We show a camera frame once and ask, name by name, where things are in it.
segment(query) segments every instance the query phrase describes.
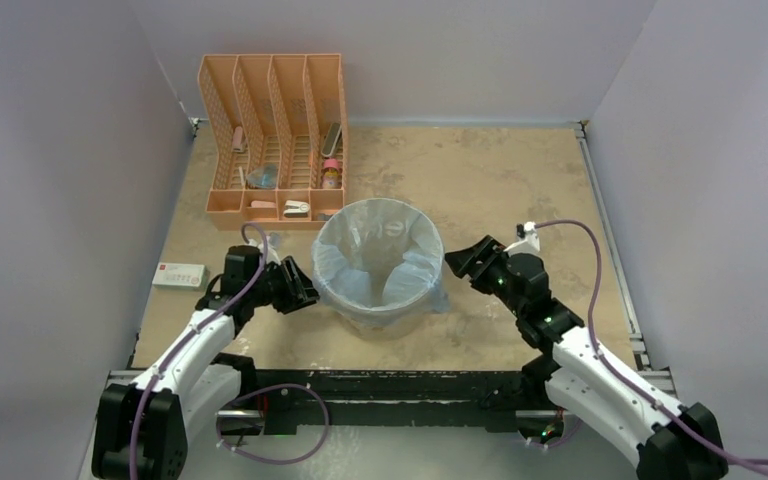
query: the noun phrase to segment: stained surface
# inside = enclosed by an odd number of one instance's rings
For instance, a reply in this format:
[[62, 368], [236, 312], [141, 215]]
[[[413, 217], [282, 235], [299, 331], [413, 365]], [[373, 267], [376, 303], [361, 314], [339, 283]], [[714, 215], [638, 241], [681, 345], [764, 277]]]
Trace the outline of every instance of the stained surface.
[[[593, 192], [572, 130], [369, 127], [351, 129], [350, 200], [391, 197], [425, 212], [447, 250], [490, 234], [514, 238], [518, 222], [574, 218], [603, 237]], [[162, 260], [222, 269], [236, 232], [219, 232], [204, 213], [216, 162], [209, 126], [196, 139]], [[310, 272], [316, 232], [278, 232], [279, 254]], [[542, 256], [555, 295], [581, 317], [595, 275], [593, 248], [575, 227], [541, 231]], [[616, 278], [606, 257], [596, 307], [597, 331], [634, 365]], [[410, 334], [366, 340], [352, 334], [323, 305], [282, 316], [261, 308], [226, 348], [255, 358], [261, 368], [518, 370], [538, 352], [528, 347], [501, 302], [473, 291], [445, 268], [450, 312], [424, 315]], [[200, 297], [197, 292], [152, 291], [135, 367], [150, 365], [177, 337]]]

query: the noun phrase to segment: beige work surface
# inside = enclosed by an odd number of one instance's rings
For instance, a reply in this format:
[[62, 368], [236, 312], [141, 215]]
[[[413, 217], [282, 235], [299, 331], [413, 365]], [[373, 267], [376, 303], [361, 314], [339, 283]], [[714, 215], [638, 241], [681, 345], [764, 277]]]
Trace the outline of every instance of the beige work surface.
[[[525, 221], [574, 218], [604, 239], [578, 142], [568, 129], [351, 128], [350, 201], [403, 200], [435, 223], [447, 251], [490, 234], [512, 241]], [[204, 213], [216, 165], [209, 126], [196, 138], [162, 260], [206, 264], [220, 273], [237, 232], [219, 232]], [[281, 257], [292, 255], [310, 276], [317, 232], [280, 231]], [[595, 257], [586, 234], [573, 226], [541, 230], [542, 257], [554, 294], [582, 318], [593, 288]], [[596, 306], [602, 342], [634, 365], [610, 256]], [[397, 340], [368, 341], [345, 328], [340, 315], [317, 304], [290, 315], [260, 308], [226, 352], [245, 354], [259, 368], [518, 370], [538, 356], [521, 339], [501, 302], [481, 295], [444, 267], [452, 304], [427, 314]], [[153, 288], [134, 357], [147, 367], [170, 345], [193, 311], [197, 292]]]

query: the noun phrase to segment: gray wall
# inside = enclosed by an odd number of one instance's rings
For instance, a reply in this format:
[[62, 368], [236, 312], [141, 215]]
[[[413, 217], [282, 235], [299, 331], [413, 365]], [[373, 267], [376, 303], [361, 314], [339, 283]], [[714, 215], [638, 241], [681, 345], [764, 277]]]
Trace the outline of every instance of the gray wall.
[[768, 2], [659, 0], [589, 140], [653, 359], [768, 454]]
[[355, 122], [590, 118], [655, 0], [132, 0], [187, 112], [205, 53], [340, 52]]
[[75, 478], [189, 149], [124, 0], [0, 0], [0, 478]]

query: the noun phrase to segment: pink cap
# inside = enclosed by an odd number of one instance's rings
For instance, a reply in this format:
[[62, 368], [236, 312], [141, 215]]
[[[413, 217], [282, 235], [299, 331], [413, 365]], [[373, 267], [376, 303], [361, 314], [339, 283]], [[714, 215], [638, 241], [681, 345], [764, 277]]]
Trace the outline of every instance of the pink cap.
[[336, 168], [337, 170], [339, 170], [340, 162], [338, 162], [336, 158], [329, 158], [325, 160], [324, 166], [325, 168]]

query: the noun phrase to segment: floor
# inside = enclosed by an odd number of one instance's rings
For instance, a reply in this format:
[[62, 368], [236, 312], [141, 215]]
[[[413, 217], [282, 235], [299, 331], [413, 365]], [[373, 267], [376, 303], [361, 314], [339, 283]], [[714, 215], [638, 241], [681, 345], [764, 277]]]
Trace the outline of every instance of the floor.
[[[591, 226], [606, 250], [593, 190], [571, 129], [364, 127], [350, 130], [350, 200], [389, 197], [408, 202], [435, 223], [447, 250], [484, 235], [501, 242], [517, 223], [556, 218]], [[209, 126], [200, 128], [162, 260], [208, 265], [219, 273], [237, 232], [220, 232], [204, 213], [216, 163]], [[310, 272], [316, 232], [278, 232], [279, 254]], [[574, 227], [541, 231], [542, 257], [554, 294], [582, 317], [593, 288], [595, 259]], [[602, 342], [634, 366], [617, 280], [606, 256], [597, 331]], [[282, 316], [259, 309], [226, 352], [245, 354], [260, 368], [519, 370], [538, 352], [520, 338], [514, 319], [493, 297], [473, 291], [445, 269], [452, 309], [424, 315], [396, 340], [370, 341], [345, 328], [323, 305]], [[197, 292], [153, 289], [134, 357], [147, 367], [190, 318]]]

